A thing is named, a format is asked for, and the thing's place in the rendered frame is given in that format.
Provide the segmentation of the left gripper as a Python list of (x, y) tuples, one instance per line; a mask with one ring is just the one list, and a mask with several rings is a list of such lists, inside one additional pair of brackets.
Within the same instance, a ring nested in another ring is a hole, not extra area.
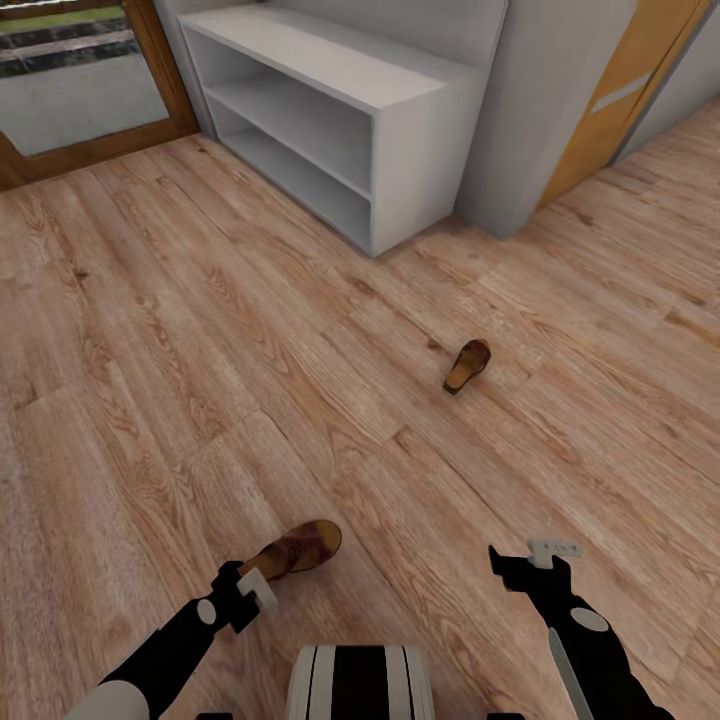
[(227, 623), (231, 623), (235, 633), (240, 633), (260, 612), (254, 594), (243, 597), (237, 583), (241, 579), (238, 566), (230, 563), (222, 570), (219, 576), (211, 583), (214, 592), (221, 591), (229, 597), (231, 613)]

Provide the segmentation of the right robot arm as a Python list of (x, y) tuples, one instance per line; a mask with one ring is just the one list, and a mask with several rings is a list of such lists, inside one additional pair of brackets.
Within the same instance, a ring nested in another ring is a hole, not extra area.
[(584, 555), (576, 539), (532, 537), (527, 558), (500, 556), (489, 545), (493, 573), (508, 591), (527, 592), (549, 627), (554, 661), (579, 720), (676, 720), (655, 707), (611, 624), (572, 594), (571, 567), (557, 555)]

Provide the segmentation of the robot trunk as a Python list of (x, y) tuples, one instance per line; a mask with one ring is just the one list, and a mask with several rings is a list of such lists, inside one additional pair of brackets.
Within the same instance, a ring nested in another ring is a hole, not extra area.
[(418, 646), (303, 644), (285, 720), (435, 720), (426, 662)]

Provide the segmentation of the sandal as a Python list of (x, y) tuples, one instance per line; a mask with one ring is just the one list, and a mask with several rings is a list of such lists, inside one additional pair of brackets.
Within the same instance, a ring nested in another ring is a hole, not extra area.
[(480, 374), (487, 367), (491, 356), (490, 344), (486, 340), (468, 342), (456, 358), (453, 370), (447, 375), (444, 390), (451, 395), (457, 394), (474, 375)]
[(341, 545), (341, 529), (332, 521), (316, 519), (303, 523), (281, 539), (269, 543), (263, 550), (238, 566), (244, 577), (257, 567), (265, 581), (280, 581), (289, 573), (313, 569), (328, 561)]

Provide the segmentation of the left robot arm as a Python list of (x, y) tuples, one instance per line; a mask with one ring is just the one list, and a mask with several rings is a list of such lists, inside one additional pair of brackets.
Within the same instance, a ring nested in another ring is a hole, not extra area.
[(279, 602), (255, 567), (241, 577), (230, 563), (211, 583), (207, 597), (192, 599), (161, 630), (140, 640), (119, 664), (62, 720), (157, 720), (180, 694), (209, 650), (216, 633), (231, 623), (240, 633), (263, 608)]

